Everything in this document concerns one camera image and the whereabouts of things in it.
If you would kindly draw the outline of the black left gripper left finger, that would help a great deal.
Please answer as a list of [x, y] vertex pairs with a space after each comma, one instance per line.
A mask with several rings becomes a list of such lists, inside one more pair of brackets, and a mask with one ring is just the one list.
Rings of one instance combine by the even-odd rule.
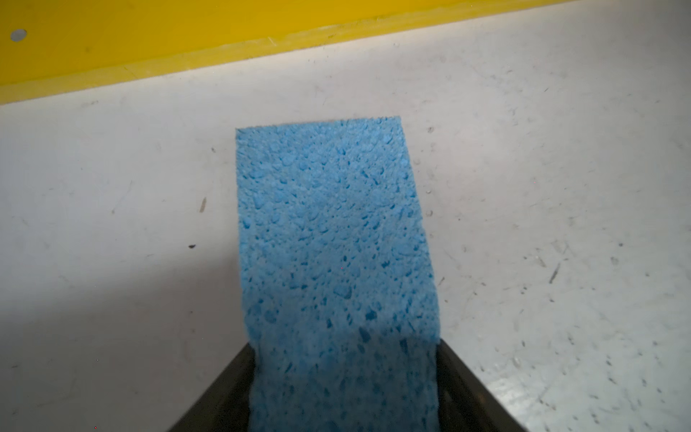
[[246, 344], [168, 431], [247, 432], [255, 367], [255, 350]]

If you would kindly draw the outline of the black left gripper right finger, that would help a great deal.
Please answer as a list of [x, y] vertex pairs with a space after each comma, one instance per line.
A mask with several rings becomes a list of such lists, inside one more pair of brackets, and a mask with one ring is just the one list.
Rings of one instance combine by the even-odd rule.
[[438, 418], [442, 432], [526, 432], [444, 341], [437, 346]]

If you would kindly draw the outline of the light blue sponge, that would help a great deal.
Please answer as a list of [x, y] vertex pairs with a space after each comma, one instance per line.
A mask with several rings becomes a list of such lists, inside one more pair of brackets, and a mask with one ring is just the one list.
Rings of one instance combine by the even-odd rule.
[[397, 117], [236, 133], [253, 431], [437, 431], [439, 308]]

